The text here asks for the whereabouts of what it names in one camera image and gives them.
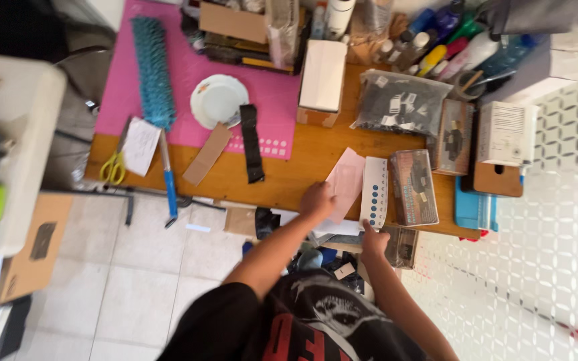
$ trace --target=pink cutting mat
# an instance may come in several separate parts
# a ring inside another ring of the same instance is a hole
[[[129,19],[136,15],[156,17],[166,29],[166,50],[177,120],[167,139],[171,144],[201,147],[210,130],[194,119],[189,101],[191,93],[203,79],[213,74],[237,78],[247,87],[249,101],[258,108],[258,137],[263,157],[290,159],[293,130],[298,104],[300,77],[270,71],[248,69],[210,62],[189,47],[180,30],[181,15],[175,5],[126,0],[115,53],[108,71],[108,79],[95,132],[120,135],[129,115],[141,115],[139,80],[133,33]],[[239,125],[231,128],[233,136],[226,152],[244,153]]]

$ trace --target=wooden table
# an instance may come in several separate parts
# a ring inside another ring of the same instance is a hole
[[[397,135],[388,132],[350,129],[355,119],[356,104],[360,92],[360,73],[365,66],[347,65],[342,111],[333,128],[296,124],[293,135],[293,151],[290,160],[263,158],[265,181],[247,184],[244,154],[223,152],[209,174],[195,187],[187,183],[182,174],[199,152],[190,146],[170,146],[170,157],[175,174],[177,192],[212,199],[253,204],[257,206],[297,211],[303,192],[314,182],[323,181],[336,161],[349,146],[359,155],[388,158],[397,150],[422,149],[422,137]],[[91,155],[86,167],[87,178],[98,178],[101,166],[108,160],[117,146],[119,137],[96,134],[91,146]],[[454,177],[433,175],[434,191],[441,222],[434,226],[416,227],[436,233],[452,234],[478,239],[480,232],[459,227],[454,223]],[[164,173],[159,151],[156,152],[146,177],[126,173],[123,186],[140,186],[165,189]],[[393,189],[389,188],[387,224],[396,223],[396,201]],[[360,196],[346,218],[360,217]]]

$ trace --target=yellow bottle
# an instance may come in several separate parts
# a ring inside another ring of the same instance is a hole
[[[436,64],[439,63],[439,61],[443,60],[443,57],[447,52],[448,49],[445,45],[438,45],[437,47],[433,48],[432,51],[430,51],[429,54],[427,54],[427,56],[421,60],[421,63],[419,64],[419,68],[421,70],[418,71],[416,76],[424,77],[427,72],[432,70]]]

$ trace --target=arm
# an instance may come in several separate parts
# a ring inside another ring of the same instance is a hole
[[[361,259],[378,307],[435,361],[458,360],[450,343],[409,295],[385,257],[389,234],[376,233],[365,220]]]
[[[336,197],[331,196],[329,188],[326,182],[309,187],[302,196],[300,215],[247,252],[222,284],[244,283],[262,300],[307,234],[333,211]]]

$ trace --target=yellow scissors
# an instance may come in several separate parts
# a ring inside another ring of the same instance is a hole
[[[133,119],[133,117],[129,116],[126,120],[126,124],[124,124],[124,129],[122,130],[122,135],[119,137],[117,149],[100,169],[100,180],[109,182],[112,185],[122,183],[124,176],[126,175],[122,148],[124,148],[124,142],[126,141],[126,135],[128,134],[128,127],[130,126],[131,119]]]

